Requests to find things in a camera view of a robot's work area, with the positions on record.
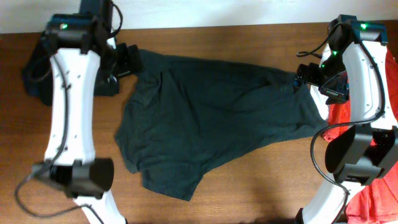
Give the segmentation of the dark green Nike t-shirt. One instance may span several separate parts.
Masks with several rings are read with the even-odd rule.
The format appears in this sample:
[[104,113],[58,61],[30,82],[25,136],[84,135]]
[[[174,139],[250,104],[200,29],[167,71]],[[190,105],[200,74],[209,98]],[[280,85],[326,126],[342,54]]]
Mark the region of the dark green Nike t-shirt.
[[246,63],[139,52],[143,70],[115,135],[127,169],[189,201],[212,169],[326,126],[294,74]]

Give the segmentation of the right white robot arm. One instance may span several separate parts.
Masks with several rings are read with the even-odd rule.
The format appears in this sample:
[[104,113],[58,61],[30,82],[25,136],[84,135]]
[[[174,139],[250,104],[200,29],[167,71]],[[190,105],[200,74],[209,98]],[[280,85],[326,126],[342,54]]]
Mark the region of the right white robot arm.
[[386,78],[384,24],[341,14],[320,44],[320,63],[301,64],[294,90],[316,86],[326,104],[350,104],[346,131],[326,149],[326,171],[316,196],[301,208],[295,223],[335,223],[349,201],[397,162],[397,120]]

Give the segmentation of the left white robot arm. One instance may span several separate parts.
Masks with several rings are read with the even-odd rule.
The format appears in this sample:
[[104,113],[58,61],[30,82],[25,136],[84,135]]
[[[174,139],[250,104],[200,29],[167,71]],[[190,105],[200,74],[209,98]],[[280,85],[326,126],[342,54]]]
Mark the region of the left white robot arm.
[[111,192],[113,161],[96,156],[92,132],[95,85],[142,68],[137,47],[115,41],[116,12],[112,1],[82,1],[74,14],[53,15],[38,43],[52,81],[52,122],[30,178],[63,192],[90,223],[126,223]]

